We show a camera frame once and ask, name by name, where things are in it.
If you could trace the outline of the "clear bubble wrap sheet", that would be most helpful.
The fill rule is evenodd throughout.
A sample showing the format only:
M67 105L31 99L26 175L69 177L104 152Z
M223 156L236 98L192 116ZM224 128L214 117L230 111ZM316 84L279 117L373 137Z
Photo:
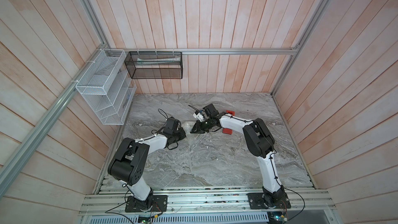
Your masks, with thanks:
M191 130L195 125L195 121L185 121L181 124L181 127L184 129L186 135L191 134Z

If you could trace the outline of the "red tape dispenser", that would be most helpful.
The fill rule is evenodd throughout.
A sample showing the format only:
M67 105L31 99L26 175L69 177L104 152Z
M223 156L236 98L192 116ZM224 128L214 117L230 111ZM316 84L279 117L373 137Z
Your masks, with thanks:
M232 115L232 116L235 115L235 112L234 112L234 111L226 111L226 113L227 113L227 114L230 114L230 115ZM228 128L223 128L222 132L223 132L224 134L232 135L233 130L228 129Z

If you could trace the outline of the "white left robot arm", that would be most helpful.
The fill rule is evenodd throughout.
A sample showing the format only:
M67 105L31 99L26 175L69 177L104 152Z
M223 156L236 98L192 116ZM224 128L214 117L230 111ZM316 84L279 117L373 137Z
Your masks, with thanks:
M152 189L142 178L147 157L158 150L169 148L186 137L181 122L174 117L166 120L155 134L142 138L122 140L108 166L107 172L122 182L139 201L146 201Z

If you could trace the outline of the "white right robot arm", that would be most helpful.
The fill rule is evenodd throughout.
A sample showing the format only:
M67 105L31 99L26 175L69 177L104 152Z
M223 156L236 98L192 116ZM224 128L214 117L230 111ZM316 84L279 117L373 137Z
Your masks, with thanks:
M264 195L274 200L281 199L285 190L279 180L273 157L275 139L264 121L260 118L243 119L227 112L220 113L213 104L203 107L202 110L194 110L193 117L197 121L190 133L204 134L214 127L219 127L243 134L248 150L258 161Z

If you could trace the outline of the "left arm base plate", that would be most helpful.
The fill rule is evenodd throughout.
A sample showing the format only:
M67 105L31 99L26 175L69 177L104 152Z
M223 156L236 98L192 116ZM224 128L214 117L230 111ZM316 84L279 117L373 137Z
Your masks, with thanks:
M165 212L167 210L168 196L166 195L149 195L145 201L136 199L133 196L127 198L125 207L126 213L143 213L143 212Z

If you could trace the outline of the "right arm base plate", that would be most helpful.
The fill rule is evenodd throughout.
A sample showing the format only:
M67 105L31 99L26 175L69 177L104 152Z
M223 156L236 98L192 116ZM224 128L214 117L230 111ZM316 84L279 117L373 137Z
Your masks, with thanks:
M247 197L251 209L291 208L291 203L286 193L281 195L250 193Z

